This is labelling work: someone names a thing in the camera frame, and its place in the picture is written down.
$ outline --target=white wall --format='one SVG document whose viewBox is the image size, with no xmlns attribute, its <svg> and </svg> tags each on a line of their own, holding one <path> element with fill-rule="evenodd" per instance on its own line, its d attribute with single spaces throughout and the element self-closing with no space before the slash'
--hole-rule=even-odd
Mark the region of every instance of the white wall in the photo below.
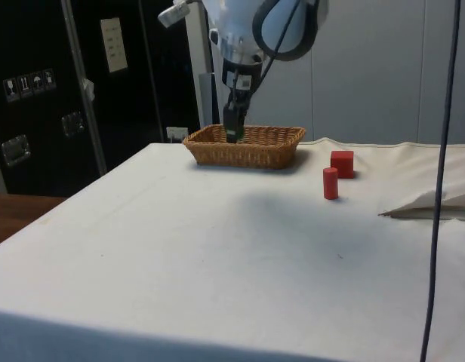
<svg viewBox="0 0 465 362">
<path fill-rule="evenodd" d="M 300 125 L 307 129 L 307 140 L 437 143 L 454 2 L 329 3 L 328 19 L 313 52 L 273 66 L 252 101 L 247 122 Z M 461 16 L 452 143 L 465 143 L 465 2 Z M 220 75 L 220 58 L 213 53 Z M 218 99 L 224 103 L 227 88 L 220 76 L 217 82 Z"/>
</svg>

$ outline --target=white table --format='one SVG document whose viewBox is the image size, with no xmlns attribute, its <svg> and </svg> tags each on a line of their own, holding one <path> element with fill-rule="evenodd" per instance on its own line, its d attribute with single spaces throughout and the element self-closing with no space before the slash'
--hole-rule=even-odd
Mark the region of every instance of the white table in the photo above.
<svg viewBox="0 0 465 362">
<path fill-rule="evenodd" d="M 359 175 L 331 202 L 333 149 Z M 428 204 L 437 155 L 321 140 L 260 171 L 151 145 L 0 245 L 0 361 L 418 360 L 431 222 L 378 214 Z M 451 147 L 446 202 L 464 162 Z M 438 266 L 430 360 L 465 361 L 465 222 Z"/>
</svg>

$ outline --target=black cable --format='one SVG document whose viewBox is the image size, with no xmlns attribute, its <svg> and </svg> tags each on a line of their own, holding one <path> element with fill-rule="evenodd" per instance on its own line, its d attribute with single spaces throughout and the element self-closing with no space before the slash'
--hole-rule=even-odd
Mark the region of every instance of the black cable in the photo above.
<svg viewBox="0 0 465 362">
<path fill-rule="evenodd" d="M 294 4 L 294 7 L 293 7 L 293 10 L 291 10 L 291 13 L 290 13 L 290 16 L 288 18 L 288 21 L 286 22 L 285 24 L 285 27 L 283 28 L 283 31 L 282 31 L 282 34 L 281 36 L 279 37 L 279 40 L 278 40 L 278 44 L 276 45 L 276 48 L 275 48 L 275 52 L 274 54 L 270 57 L 269 59 L 269 62 L 268 62 L 268 65 L 266 66 L 266 68 L 264 69 L 264 72 L 263 74 L 261 75 L 261 79 L 259 81 L 259 83 L 257 84 L 257 87 L 255 88 L 257 91 L 259 89 L 259 87 L 262 85 L 265 77 L 268 75 L 268 72 L 269 70 L 271 69 L 271 66 L 273 65 L 273 62 L 275 61 L 276 57 L 278 56 L 278 52 L 279 52 L 279 48 L 281 47 L 281 45 L 283 44 L 283 40 L 285 40 L 285 36 L 286 36 L 286 32 L 288 32 L 288 28 L 291 24 L 291 21 L 293 20 L 293 16 L 294 16 L 294 13 L 296 13 L 296 10 L 298 9 L 298 6 L 300 6 L 300 0 L 297 0 L 296 3 Z"/>
<path fill-rule="evenodd" d="M 457 43 L 459 40 L 459 23 L 460 0 L 456 0 L 454 9 L 454 31 L 452 32 L 451 59 L 449 61 L 447 94 L 445 96 L 444 124 L 442 126 L 442 139 L 439 153 L 439 169 L 437 172 L 436 203 L 434 205 L 434 222 L 432 231 L 432 244 L 430 251 L 429 302 L 427 305 L 427 316 L 425 329 L 423 332 L 420 362 L 425 362 L 427 358 L 430 327 L 432 325 L 432 316 L 434 312 L 434 297 L 436 294 L 437 244 L 439 239 L 439 223 L 441 218 L 442 184 L 444 182 L 445 153 L 447 151 L 449 124 L 451 123 L 452 88 L 454 86 L 454 73 L 457 58 Z"/>
</svg>

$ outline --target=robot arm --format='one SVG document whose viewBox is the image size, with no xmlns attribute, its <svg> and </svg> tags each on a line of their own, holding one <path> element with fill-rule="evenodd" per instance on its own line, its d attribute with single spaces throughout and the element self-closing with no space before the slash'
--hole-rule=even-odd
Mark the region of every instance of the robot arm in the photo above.
<svg viewBox="0 0 465 362">
<path fill-rule="evenodd" d="M 174 0 L 159 15 L 170 26 L 189 13 L 198 0 Z M 209 38 L 223 58 L 222 81 L 230 89 L 223 110 L 228 143 L 244 135 L 253 94 L 274 60 L 301 58 L 313 46 L 326 15 L 327 0 L 202 0 L 211 19 Z M 269 58 L 263 72 L 263 63 Z"/>
</svg>

